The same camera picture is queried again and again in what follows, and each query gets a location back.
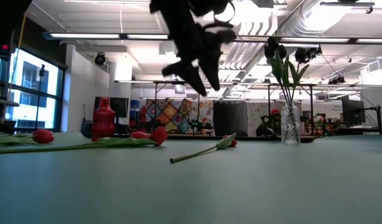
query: ceiling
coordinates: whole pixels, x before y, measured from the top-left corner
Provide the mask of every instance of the ceiling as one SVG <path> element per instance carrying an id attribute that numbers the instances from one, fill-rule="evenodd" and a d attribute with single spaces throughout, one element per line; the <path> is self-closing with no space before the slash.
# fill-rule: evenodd
<path id="1" fill-rule="evenodd" d="M 304 5 L 318 0 L 305 0 Z M 159 14 L 150 15 L 149 0 L 137 0 L 137 4 L 95 4 L 89 0 L 74 2 L 74 0 L 33 0 L 26 15 L 51 32 L 92 32 L 92 33 L 140 33 L 140 34 L 167 34 L 169 33 L 165 22 Z M 266 17 L 257 19 L 256 15 L 262 12 L 244 10 L 240 14 L 241 22 L 235 30 L 242 34 L 249 35 L 271 35 L 277 26 L 284 23 L 284 19 L 289 16 L 300 16 L 302 11 L 298 9 L 293 15 L 292 10 L 302 2 L 302 0 L 287 0 L 286 8 L 275 9 Z M 382 37 L 382 0 L 374 1 L 377 6 L 371 14 L 365 14 L 366 8 L 350 9 L 340 15 L 339 20 L 334 25 L 323 24 L 325 21 L 334 18 L 332 8 L 329 11 L 320 11 L 315 20 L 309 21 L 309 29 L 314 27 L 325 27 L 320 35 L 327 36 L 376 36 Z M 202 18 L 196 19 L 198 22 L 206 23 Z M 104 51 L 110 60 L 118 60 L 123 56 L 122 52 L 127 52 L 134 59 L 133 75 L 136 79 L 161 80 L 161 70 L 171 62 L 176 61 L 174 54 L 165 54 L 163 50 L 173 49 L 170 43 L 163 44 L 163 41 L 129 41 L 129 40 L 82 40 L 72 42 L 77 45 L 78 51 L 87 57 L 95 57 L 97 52 Z M 249 73 L 247 79 L 250 82 L 262 82 L 270 71 L 265 65 L 265 61 L 258 57 L 261 54 L 261 46 L 257 46 L 256 51 L 250 50 L 252 45 L 229 44 L 223 45 L 221 64 L 229 65 L 230 61 L 239 61 L 238 70 L 246 70 Z M 360 69 L 366 67 L 367 63 L 382 58 L 382 45 L 322 45 L 324 57 L 331 63 L 318 56 L 310 63 L 310 68 L 304 76 L 304 83 L 317 83 L 321 77 L 333 73 L 333 70 L 345 71 L 347 82 L 359 82 Z M 221 81 L 232 81 L 237 78 L 245 79 L 242 72 L 221 72 Z"/>

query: red object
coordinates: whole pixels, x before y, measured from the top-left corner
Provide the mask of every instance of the red object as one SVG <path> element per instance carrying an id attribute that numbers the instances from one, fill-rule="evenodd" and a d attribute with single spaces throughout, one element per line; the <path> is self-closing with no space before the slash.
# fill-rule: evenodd
<path id="1" fill-rule="evenodd" d="M 109 106 L 109 98 L 100 98 L 100 105 L 93 114 L 93 142 L 99 138 L 113 137 L 115 133 L 115 112 Z"/>
<path id="2" fill-rule="evenodd" d="M 54 141 L 53 133 L 46 129 L 38 129 L 34 131 L 32 139 L 39 144 L 46 144 Z"/>
<path id="3" fill-rule="evenodd" d="M 148 138 L 148 134 L 144 133 L 142 131 L 135 131 L 135 132 L 130 134 L 130 137 L 135 138 L 135 139 Z"/>
<path id="4" fill-rule="evenodd" d="M 237 142 L 235 141 L 235 139 L 233 139 L 232 142 L 231 142 L 231 144 L 230 144 L 230 146 L 231 146 L 231 147 L 235 147 L 236 145 L 237 145 Z"/>
<path id="5" fill-rule="evenodd" d="M 167 139 L 167 133 L 164 127 L 159 127 L 157 130 L 154 131 L 149 136 L 149 139 L 155 141 L 157 144 L 156 146 L 160 146 L 166 139 Z"/>
<path id="6" fill-rule="evenodd" d="M 270 112 L 271 114 L 280 113 L 278 109 L 273 108 Z"/>

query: green tabletop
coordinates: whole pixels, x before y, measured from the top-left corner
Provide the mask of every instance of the green tabletop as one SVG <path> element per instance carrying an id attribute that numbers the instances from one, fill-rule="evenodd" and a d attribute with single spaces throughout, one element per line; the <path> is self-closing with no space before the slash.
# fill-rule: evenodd
<path id="1" fill-rule="evenodd" d="M 382 223 L 382 136 L 0 154 L 1 223 Z"/>

